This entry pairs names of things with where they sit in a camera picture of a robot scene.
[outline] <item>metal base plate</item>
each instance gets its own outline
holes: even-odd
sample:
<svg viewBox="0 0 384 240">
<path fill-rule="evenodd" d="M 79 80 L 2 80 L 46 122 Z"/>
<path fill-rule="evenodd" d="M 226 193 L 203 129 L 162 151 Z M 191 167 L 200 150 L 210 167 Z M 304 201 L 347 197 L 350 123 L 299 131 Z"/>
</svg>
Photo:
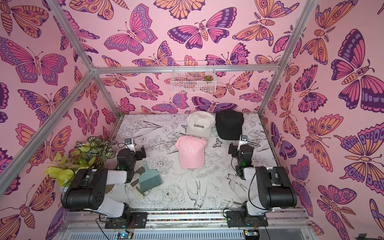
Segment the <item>metal base plate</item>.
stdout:
<svg viewBox="0 0 384 240">
<path fill-rule="evenodd" d="M 228 227 L 254 227 L 255 224 L 259 227 L 267 227 L 268 221 L 264 219 L 265 215 L 261 216 L 252 216 L 247 219 L 247 221 L 242 221 L 241 212 L 240 211 L 227 211 L 225 212 L 227 215 L 227 224 Z"/>
<path fill-rule="evenodd" d="M 145 228 L 147 223 L 147 212 L 131 212 L 132 221 L 134 221 L 131 228 Z M 105 229 L 121 229 L 129 227 L 130 223 L 124 218 L 107 218 Z"/>
</svg>

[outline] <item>floral table surface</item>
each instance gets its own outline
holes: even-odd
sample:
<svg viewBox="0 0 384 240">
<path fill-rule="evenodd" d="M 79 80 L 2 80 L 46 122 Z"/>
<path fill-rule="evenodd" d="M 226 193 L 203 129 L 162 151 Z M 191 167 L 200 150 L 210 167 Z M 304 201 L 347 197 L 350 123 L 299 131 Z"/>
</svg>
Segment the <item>floral table surface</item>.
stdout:
<svg viewBox="0 0 384 240">
<path fill-rule="evenodd" d="M 188 114 L 125 115 L 116 140 L 124 142 L 134 138 L 136 150 L 144 145 L 150 169 L 160 172 L 163 184 L 153 188 L 142 200 L 129 190 L 129 184 L 115 185 L 108 196 L 126 202 L 134 209 L 211 209 L 236 207 L 248 200 L 250 181 L 235 176 L 228 154 L 230 143 L 238 141 L 221 139 L 216 127 L 205 147 L 205 164 L 198 169 L 183 169 L 175 146 L 177 139 L 185 135 Z M 254 166 L 276 166 L 272 151 L 265 137 L 257 114 L 244 114 L 243 134 L 248 140 L 260 144 L 253 151 Z M 135 169 L 141 166 L 137 161 Z M 257 195 L 252 183 L 251 197 Z"/>
</svg>

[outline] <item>white baseball cap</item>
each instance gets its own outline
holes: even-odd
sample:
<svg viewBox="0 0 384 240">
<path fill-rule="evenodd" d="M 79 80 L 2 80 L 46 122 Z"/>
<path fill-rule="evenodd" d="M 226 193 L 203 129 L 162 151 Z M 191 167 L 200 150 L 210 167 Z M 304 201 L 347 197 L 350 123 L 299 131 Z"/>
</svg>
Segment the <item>white baseball cap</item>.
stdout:
<svg viewBox="0 0 384 240">
<path fill-rule="evenodd" d="M 216 123 L 215 117 L 204 111 L 191 113 L 185 121 L 187 122 L 187 135 L 205 139 L 211 136 L 211 128 Z"/>
</svg>

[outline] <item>enclosure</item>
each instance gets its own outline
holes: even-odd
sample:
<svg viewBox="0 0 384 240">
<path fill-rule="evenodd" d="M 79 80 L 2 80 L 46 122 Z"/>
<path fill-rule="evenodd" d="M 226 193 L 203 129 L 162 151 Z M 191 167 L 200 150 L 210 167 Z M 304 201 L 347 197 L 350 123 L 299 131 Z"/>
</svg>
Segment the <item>enclosure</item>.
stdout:
<svg viewBox="0 0 384 240">
<path fill-rule="evenodd" d="M 255 191 L 228 155 L 237 141 L 213 127 L 194 170 L 180 167 L 175 146 L 188 114 L 226 109 L 243 113 L 243 134 L 259 145 L 252 164 L 286 169 L 298 199 L 286 213 L 304 237 L 383 239 L 383 9 L 363 0 L 1 1 L 0 240 L 65 239 L 79 222 L 77 231 L 99 231 L 98 214 L 65 209 L 64 180 L 48 175 L 91 136 L 146 148 L 163 184 L 142 200 L 128 184 L 107 196 L 148 211 L 154 231 L 173 213 L 242 232 L 222 215 Z M 267 217 L 278 225 L 280 214 Z M 274 239 L 267 229 L 279 231 L 260 228 L 260 239 Z"/>
</svg>

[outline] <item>black baseball cap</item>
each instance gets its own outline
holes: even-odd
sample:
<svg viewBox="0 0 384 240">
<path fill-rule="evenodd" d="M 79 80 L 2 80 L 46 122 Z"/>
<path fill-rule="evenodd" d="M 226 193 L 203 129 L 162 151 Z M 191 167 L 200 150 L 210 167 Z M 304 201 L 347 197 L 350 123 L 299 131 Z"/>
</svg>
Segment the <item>black baseball cap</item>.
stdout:
<svg viewBox="0 0 384 240">
<path fill-rule="evenodd" d="M 224 140 L 239 140 L 243 134 L 243 113 L 234 110 L 223 110 L 216 113 L 217 134 Z"/>
</svg>

